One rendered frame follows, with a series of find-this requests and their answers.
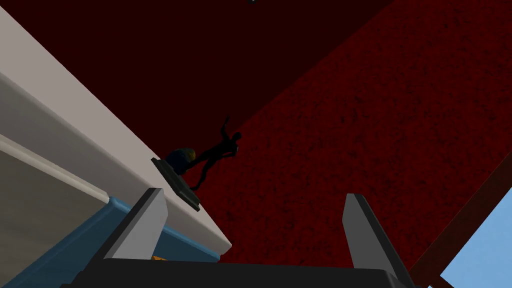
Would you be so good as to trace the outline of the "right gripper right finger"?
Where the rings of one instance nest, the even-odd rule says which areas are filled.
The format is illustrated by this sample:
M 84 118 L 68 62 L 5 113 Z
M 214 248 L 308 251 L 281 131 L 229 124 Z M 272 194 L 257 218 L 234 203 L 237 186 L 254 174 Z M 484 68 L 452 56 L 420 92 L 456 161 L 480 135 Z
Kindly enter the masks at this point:
M 411 281 L 395 247 L 362 194 L 346 194 L 342 224 L 355 269 L 379 270 L 390 281 Z

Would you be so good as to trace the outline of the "blue drawer front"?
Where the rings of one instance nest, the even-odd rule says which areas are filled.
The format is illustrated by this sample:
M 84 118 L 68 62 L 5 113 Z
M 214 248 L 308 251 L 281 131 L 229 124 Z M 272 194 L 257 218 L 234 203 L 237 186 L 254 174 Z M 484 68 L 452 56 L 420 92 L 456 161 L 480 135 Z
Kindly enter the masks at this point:
M 60 288 L 83 270 L 125 218 L 130 206 L 114 197 L 2 288 Z M 164 226 L 153 255 L 170 261 L 212 262 L 220 256 Z

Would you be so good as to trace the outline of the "black figure statue on base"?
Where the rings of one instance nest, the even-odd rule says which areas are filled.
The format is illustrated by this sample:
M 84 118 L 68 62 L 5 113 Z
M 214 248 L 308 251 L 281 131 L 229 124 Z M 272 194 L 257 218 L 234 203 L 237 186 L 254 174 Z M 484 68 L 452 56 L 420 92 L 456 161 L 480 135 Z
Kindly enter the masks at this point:
M 200 200 L 196 196 L 197 191 L 207 178 L 207 173 L 214 164 L 226 158 L 236 156 L 239 151 L 237 141 L 242 138 L 240 132 L 235 132 L 233 136 L 229 136 L 226 132 L 227 123 L 230 116 L 226 117 L 222 127 L 220 128 L 221 142 L 212 148 L 202 152 L 199 156 L 191 148 L 180 148 L 171 152 L 165 159 L 152 158 L 151 162 L 173 189 L 175 194 L 188 204 L 195 211 L 199 211 Z M 184 180 L 183 175 L 198 164 L 205 162 L 199 180 L 196 185 L 189 186 Z

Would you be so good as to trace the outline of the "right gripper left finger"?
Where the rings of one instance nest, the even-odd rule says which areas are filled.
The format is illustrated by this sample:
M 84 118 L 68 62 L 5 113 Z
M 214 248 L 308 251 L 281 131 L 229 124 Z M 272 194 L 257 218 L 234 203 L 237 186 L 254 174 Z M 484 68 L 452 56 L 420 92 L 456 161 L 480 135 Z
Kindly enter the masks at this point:
M 148 188 L 94 254 L 94 260 L 149 260 L 167 218 L 168 207 L 164 190 Z

